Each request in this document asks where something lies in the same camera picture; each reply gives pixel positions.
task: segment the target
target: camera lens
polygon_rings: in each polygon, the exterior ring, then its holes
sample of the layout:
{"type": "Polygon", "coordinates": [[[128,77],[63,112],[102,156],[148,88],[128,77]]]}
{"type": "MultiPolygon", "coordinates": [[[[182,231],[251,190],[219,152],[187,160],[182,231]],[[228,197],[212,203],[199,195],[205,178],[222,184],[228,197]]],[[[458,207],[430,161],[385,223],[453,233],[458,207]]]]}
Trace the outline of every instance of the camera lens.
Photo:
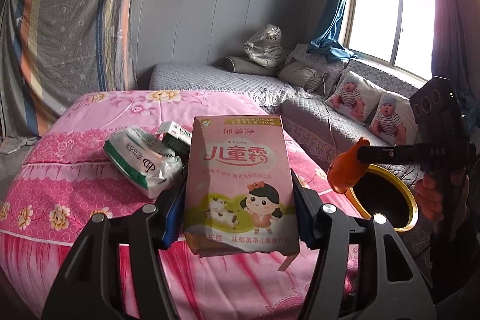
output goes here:
{"type": "Polygon", "coordinates": [[[433,93],[431,94],[431,98],[433,99],[433,102],[438,105],[440,103],[440,93],[436,90],[433,90],[433,93]]]}
{"type": "Polygon", "coordinates": [[[417,104],[414,105],[413,111],[417,117],[421,115],[421,112],[422,112],[422,110],[420,109],[420,106],[418,106],[417,104]]]}
{"type": "Polygon", "coordinates": [[[425,113],[428,113],[430,111],[431,104],[430,104],[430,100],[428,99],[428,97],[423,97],[421,99],[421,105],[422,105],[423,111],[425,113]]]}

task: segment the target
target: pink box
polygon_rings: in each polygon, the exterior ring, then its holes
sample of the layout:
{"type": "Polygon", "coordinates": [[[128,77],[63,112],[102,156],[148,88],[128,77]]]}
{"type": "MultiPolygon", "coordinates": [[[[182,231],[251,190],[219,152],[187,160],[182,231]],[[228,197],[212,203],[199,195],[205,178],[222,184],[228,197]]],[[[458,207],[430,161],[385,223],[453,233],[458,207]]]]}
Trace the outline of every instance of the pink box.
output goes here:
{"type": "Polygon", "coordinates": [[[195,117],[184,232],[201,256],[299,252],[279,115],[195,117]]]}

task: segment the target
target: silver screw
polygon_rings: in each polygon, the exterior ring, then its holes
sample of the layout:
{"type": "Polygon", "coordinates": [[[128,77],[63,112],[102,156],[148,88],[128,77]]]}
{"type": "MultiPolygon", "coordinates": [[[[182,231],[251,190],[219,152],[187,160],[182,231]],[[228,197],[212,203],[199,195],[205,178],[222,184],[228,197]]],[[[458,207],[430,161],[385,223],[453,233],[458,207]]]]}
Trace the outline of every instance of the silver screw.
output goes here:
{"type": "Polygon", "coordinates": [[[153,213],[157,210],[157,207],[154,204],[145,204],[142,207],[143,213],[153,213]]]}
{"type": "Polygon", "coordinates": [[[325,204],[322,206],[322,209],[325,213],[335,213],[337,211],[337,207],[332,204],[325,204]]]}
{"type": "Polygon", "coordinates": [[[105,215],[104,215],[103,213],[95,213],[95,214],[92,216],[92,221],[93,221],[94,223],[101,223],[104,218],[105,218],[105,215]]]}
{"type": "Polygon", "coordinates": [[[377,224],[385,224],[387,222],[387,217],[385,217],[383,214],[377,213],[373,215],[373,221],[375,221],[377,224]]]}

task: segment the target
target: window sill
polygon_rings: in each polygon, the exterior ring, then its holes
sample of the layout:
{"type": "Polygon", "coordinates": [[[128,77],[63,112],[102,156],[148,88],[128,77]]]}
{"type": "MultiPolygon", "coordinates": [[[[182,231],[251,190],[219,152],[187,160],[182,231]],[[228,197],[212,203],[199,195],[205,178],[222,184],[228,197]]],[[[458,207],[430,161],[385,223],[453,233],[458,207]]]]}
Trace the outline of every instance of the window sill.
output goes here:
{"type": "Polygon", "coordinates": [[[383,72],[387,72],[388,74],[391,74],[395,77],[398,77],[399,79],[403,80],[408,84],[411,84],[412,86],[415,86],[416,88],[423,87],[423,85],[428,81],[428,80],[422,79],[419,76],[414,76],[407,71],[403,71],[400,68],[391,67],[389,65],[380,64],[373,60],[366,59],[362,57],[362,54],[359,52],[354,51],[354,53],[357,55],[356,60],[358,60],[359,62],[367,64],[383,72]]]}

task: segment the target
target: blue stripe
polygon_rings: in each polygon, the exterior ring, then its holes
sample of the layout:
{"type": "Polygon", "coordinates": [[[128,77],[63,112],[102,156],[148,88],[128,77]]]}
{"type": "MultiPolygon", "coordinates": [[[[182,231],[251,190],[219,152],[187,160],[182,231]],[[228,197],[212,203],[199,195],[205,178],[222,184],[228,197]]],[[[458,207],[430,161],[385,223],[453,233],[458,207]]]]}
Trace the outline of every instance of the blue stripe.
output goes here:
{"type": "Polygon", "coordinates": [[[103,10],[105,8],[105,0],[98,0],[97,7],[97,21],[95,22],[95,46],[97,50],[97,74],[98,74],[98,84],[100,91],[106,91],[107,87],[105,85],[105,64],[103,60],[103,42],[102,42],[102,32],[103,32],[103,10]]]}
{"type": "MultiPolygon", "coordinates": [[[[17,18],[23,16],[23,10],[25,9],[25,0],[18,0],[17,8],[14,13],[15,22],[17,18]]],[[[25,82],[25,78],[22,74],[22,38],[20,36],[20,28],[22,27],[22,20],[18,21],[18,25],[16,29],[14,29],[14,40],[13,40],[13,50],[15,56],[17,57],[18,62],[18,73],[23,80],[19,80],[22,84],[22,94],[23,94],[23,105],[25,106],[25,119],[27,122],[28,129],[34,134],[38,135],[38,122],[37,122],[37,114],[35,113],[35,104],[32,99],[32,94],[30,93],[30,88],[27,86],[25,82]]]]}

